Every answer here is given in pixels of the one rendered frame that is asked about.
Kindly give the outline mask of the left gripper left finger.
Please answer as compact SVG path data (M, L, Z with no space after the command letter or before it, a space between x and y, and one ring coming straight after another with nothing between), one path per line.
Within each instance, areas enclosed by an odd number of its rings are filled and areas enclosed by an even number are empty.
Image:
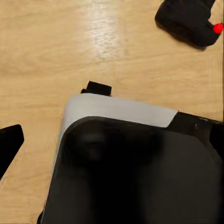
M20 124L0 129L0 180L24 142Z

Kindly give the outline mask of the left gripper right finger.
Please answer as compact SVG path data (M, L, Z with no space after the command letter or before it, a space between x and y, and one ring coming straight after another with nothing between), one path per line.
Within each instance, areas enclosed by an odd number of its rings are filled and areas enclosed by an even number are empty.
M224 126L213 124L209 141L224 162Z

